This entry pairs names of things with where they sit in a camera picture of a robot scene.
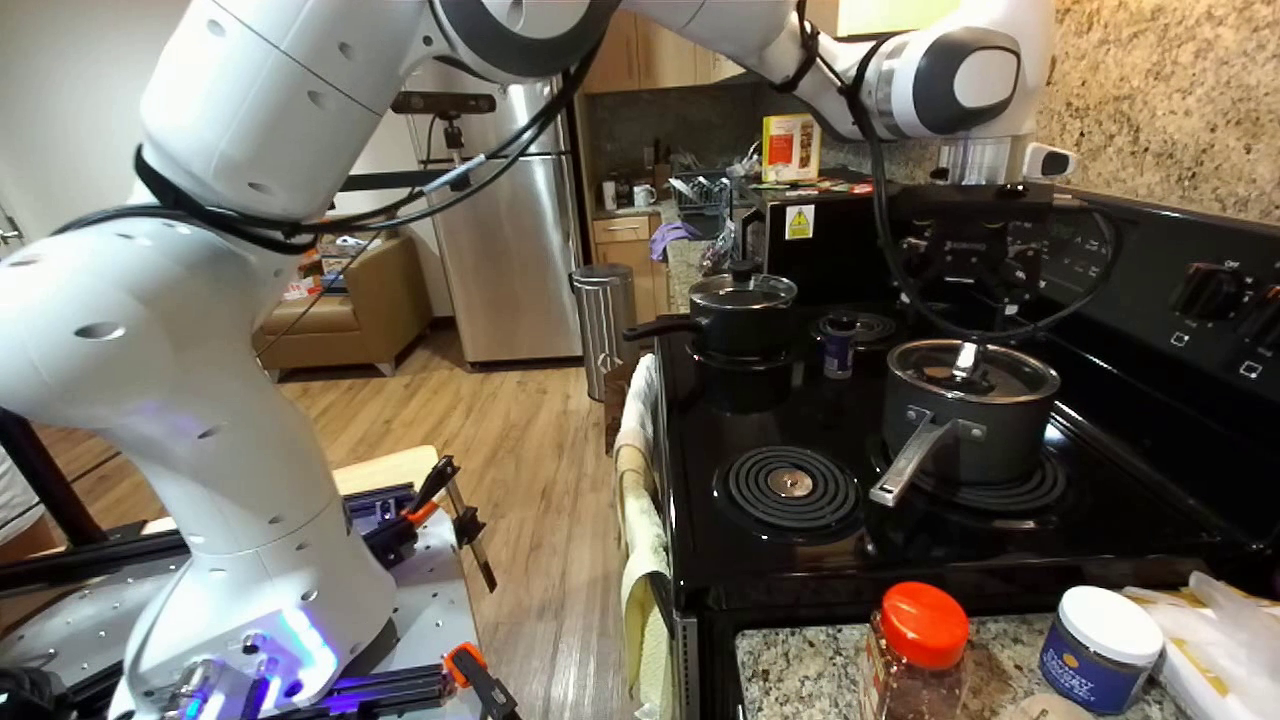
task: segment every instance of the red lid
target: red lid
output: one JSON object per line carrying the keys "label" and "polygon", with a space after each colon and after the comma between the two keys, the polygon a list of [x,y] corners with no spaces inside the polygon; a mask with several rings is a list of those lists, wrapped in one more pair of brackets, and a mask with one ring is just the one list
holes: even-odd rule
{"label": "red lid", "polygon": [[886,651],[911,668],[955,668],[968,648],[968,613],[955,605],[955,596],[930,584],[892,584],[880,596],[877,623]]}

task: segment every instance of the electric coil burner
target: electric coil burner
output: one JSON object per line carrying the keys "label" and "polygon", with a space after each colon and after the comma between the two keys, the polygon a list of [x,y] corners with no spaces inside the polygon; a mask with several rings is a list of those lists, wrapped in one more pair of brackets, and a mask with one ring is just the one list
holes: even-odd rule
{"label": "electric coil burner", "polygon": [[853,522],[857,490],[829,456],[796,444],[750,447],[716,473],[716,493],[743,522],[785,532],[824,532]]}
{"label": "electric coil burner", "polygon": [[918,473],[917,490],[935,503],[950,503],[955,511],[1035,517],[1062,500],[1066,473],[1049,456],[1040,473],[1011,484],[955,484],[946,477]]}

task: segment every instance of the pot handle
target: pot handle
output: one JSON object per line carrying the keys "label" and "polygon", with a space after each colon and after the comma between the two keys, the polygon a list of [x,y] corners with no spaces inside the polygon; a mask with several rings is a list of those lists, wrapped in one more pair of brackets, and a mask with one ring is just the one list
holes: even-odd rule
{"label": "pot handle", "polygon": [[929,417],[917,424],[908,444],[892,456],[886,473],[866,493],[870,503],[894,508],[894,500],[917,482],[918,466],[930,456],[930,447],[946,444],[958,432],[958,421],[930,424]]}
{"label": "pot handle", "polygon": [[655,319],[625,327],[625,339],[637,344],[637,339],[696,331],[696,327],[699,327],[696,317],[655,317]]}

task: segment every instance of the stove knob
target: stove knob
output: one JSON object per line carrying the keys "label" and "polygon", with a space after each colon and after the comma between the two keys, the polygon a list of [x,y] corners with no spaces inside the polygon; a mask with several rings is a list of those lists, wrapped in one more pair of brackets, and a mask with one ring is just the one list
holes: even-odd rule
{"label": "stove knob", "polygon": [[908,238],[900,243],[900,263],[902,263],[908,276],[930,281],[930,271],[935,271],[930,241],[929,238]]}
{"label": "stove knob", "polygon": [[1193,263],[1170,309],[1187,319],[1224,319],[1243,306],[1249,289],[1250,276],[1236,263]]}
{"label": "stove knob", "polygon": [[1280,284],[1262,289],[1239,323],[1239,339],[1259,352],[1280,352]]}

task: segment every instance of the wooden floor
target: wooden floor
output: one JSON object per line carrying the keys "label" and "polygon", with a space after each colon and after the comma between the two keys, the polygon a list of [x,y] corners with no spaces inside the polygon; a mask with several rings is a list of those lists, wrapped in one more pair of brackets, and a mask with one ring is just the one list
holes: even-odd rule
{"label": "wooden floor", "polygon": [[[452,454],[461,490],[488,522],[499,578],[473,613],[493,671],[530,720],[627,717],[617,623],[617,508],[600,403],[585,373],[469,373],[452,331],[430,331],[395,376],[307,373],[278,394],[316,424],[331,466],[411,444]],[[156,498],[113,447],[45,432],[98,524],[161,517]]]}

